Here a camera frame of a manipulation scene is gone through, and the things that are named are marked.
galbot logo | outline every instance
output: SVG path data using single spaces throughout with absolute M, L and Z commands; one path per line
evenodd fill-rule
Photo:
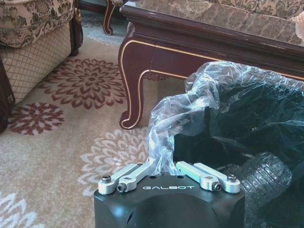
M 176 190 L 176 189 L 181 189 L 181 190 L 184 190 L 184 189 L 193 189 L 194 186 L 169 186 L 167 188 L 163 187 L 163 186 L 154 186 L 154 187 L 151 187 L 151 186 L 145 186 L 143 187 L 142 189 L 144 190 L 155 190 L 155 189 L 158 189 L 158 190 Z

armchair wooden leg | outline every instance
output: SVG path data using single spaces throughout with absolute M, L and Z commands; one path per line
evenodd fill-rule
M 11 108 L 14 104 L 15 97 L 0 58 L 0 133 L 2 133 L 9 124 L 8 116 L 11 114 Z
M 106 1 L 107 1 L 107 6 L 104 16 L 103 29 L 104 29 L 104 33 L 110 36 L 113 34 L 113 29 L 110 27 L 110 22 L 111 22 L 112 14 L 115 9 L 115 5 L 112 3 L 111 0 L 106 0 Z
M 79 0 L 74 1 L 75 14 L 70 21 L 70 34 L 71 34 L 71 54 L 70 56 L 76 56 L 78 49 L 83 43 L 83 32 L 81 27 L 81 14 L 79 10 Z

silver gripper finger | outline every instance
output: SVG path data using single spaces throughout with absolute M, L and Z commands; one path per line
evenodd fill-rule
M 137 168 L 137 164 L 129 164 L 118 172 L 116 172 L 115 174 L 113 174 L 112 176 L 103 176 L 102 180 L 98 183 L 98 192 L 102 195 L 108 195 L 113 193 L 116 189 L 116 186 L 118 185 L 119 178 L 133 172 Z
M 222 184 L 222 188 L 225 192 L 236 194 L 240 192 L 240 181 L 237 179 L 236 176 L 230 174 L 226 176 L 225 174 L 210 168 L 207 165 L 202 163 L 196 163 L 193 165 L 194 167 L 198 168 L 199 170 L 214 175 L 219 179 L 219 182 Z
M 181 175 L 187 175 L 198 182 L 204 190 L 220 191 L 222 189 L 221 183 L 216 176 L 205 173 L 184 161 L 176 163 L 176 168 Z
M 142 164 L 138 169 L 134 170 L 132 173 L 122 176 L 119 179 L 119 184 L 117 185 L 117 191 L 119 193 L 124 193 L 136 189 L 137 183 L 141 181 L 145 176 L 148 176 L 152 172 L 153 160 L 149 159 L 146 163 Z

patterned carpet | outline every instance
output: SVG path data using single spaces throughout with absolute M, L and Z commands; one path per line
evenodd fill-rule
M 79 55 L 16 105 L 0 135 L 0 228 L 93 228 L 98 181 L 145 161 L 151 109 L 183 92 L 183 81 L 147 75 L 143 119 L 134 130 L 121 129 L 127 106 L 117 65 L 123 39 L 117 34 L 126 22 L 113 26 L 112 37 L 94 36 L 103 34 L 96 18 L 84 14 Z
M 103 29 L 104 15 L 82 10 L 82 29 L 83 32 L 90 38 L 99 43 L 120 46 L 127 32 L 128 22 L 126 20 L 118 20 L 112 17 L 111 27 L 113 29 L 113 36 L 107 36 Z

glass tabletop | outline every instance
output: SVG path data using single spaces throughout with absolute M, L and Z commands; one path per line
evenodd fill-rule
M 126 5 L 303 47 L 303 4 L 279 1 L 129 0 Z

